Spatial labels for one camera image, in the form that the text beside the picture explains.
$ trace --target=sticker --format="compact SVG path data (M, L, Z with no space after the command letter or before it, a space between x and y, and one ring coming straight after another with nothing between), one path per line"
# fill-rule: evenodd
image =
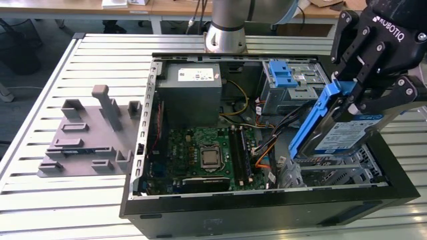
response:
M179 82L215 81L213 68L181 68L177 71Z
M129 14L148 14L147 11L128 11Z
M281 156L277 160L277 164L284 164L285 163L287 158L284 156Z
M272 181L273 184L276 183L276 176L272 172L268 173L268 179Z
M77 150L64 150L61 151L63 154L79 154Z
M305 80L304 75L293 75L295 80Z
M349 122L335 123L317 147L316 154L339 153L349 149L365 135L365 129L377 124L383 115L357 115Z
M255 107L256 115L261 115L263 108L260 106Z

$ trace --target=motherboard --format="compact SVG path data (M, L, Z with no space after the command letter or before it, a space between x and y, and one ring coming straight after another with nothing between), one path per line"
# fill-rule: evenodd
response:
M252 172L252 128L171 129L167 161L155 162L152 194L181 194L265 188L261 171Z

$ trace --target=hard drive label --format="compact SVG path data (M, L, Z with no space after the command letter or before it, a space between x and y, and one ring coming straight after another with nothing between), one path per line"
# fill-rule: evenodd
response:
M365 129L377 124L383 115L357 115L349 122L335 123L315 148L316 154L339 153L349 149L365 135Z

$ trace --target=robotiq logo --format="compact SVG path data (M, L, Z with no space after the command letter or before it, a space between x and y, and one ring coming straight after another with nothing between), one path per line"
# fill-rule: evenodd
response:
M405 34L399 30L399 28L379 16L373 17L372 21L375 23L380 23L385 27L385 29L388 29L393 37L399 40L399 43L401 43L401 40L405 38Z

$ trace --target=blue drive bay bracket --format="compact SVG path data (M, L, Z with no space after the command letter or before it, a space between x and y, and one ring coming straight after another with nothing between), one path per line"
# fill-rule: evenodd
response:
M295 88L299 86L292 77L292 69L285 61L269 61L268 65L277 88Z
M315 124L317 120L323 118L328 113L329 109L327 106L332 96L337 94L341 94L343 96L348 95L355 85L356 83L353 81L336 80L333 80L331 84L325 85L320 97L288 146L288 151L292 159L295 159L299 153L299 147L304 143L304 138L312 133L312 130L316 127Z

